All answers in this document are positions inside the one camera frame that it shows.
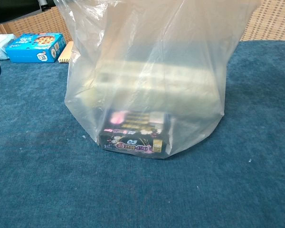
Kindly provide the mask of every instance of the black box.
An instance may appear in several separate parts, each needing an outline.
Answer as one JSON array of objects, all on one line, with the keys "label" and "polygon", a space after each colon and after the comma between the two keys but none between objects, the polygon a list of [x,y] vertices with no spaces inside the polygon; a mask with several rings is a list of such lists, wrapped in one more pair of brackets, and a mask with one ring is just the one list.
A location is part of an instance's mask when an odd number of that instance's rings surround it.
[{"label": "black box", "polygon": [[109,151],[131,154],[165,152],[169,143],[169,115],[163,112],[109,111],[98,136]]}]

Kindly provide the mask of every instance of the blue carpet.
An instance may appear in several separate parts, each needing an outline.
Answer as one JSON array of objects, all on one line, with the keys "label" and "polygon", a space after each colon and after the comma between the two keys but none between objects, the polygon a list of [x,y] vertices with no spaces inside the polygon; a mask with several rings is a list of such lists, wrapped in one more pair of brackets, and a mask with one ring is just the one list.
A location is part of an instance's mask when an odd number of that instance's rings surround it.
[{"label": "blue carpet", "polygon": [[1,62],[0,227],[285,227],[285,42],[240,43],[225,117],[166,160],[101,150],[66,64]]}]

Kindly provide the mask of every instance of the carpet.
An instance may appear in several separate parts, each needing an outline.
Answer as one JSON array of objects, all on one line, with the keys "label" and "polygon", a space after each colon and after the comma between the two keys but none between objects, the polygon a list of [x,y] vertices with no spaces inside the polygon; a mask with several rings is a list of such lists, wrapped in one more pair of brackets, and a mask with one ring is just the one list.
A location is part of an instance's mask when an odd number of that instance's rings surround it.
[{"label": "carpet", "polygon": [[0,63],[0,228],[285,227],[285,41],[241,42],[225,117],[165,160],[101,150],[67,64]]}]

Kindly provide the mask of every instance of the wicker wall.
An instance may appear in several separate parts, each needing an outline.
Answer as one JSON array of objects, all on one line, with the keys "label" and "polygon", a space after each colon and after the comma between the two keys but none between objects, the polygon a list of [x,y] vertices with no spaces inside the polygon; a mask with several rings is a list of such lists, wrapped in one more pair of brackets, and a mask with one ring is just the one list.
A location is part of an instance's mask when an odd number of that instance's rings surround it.
[{"label": "wicker wall", "polygon": [[[263,0],[250,19],[242,40],[285,40],[285,0]],[[62,32],[71,40],[67,27],[56,7],[51,10],[0,25],[0,33]]]}]

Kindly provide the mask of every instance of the white bag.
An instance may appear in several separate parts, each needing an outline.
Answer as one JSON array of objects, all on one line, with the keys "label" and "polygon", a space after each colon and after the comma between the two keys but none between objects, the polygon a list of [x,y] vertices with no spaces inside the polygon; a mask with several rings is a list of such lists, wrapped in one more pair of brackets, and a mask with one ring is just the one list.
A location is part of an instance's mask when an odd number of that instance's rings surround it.
[{"label": "white bag", "polygon": [[224,115],[226,65],[259,0],[55,0],[74,40],[65,103],[106,150],[166,158]]}]

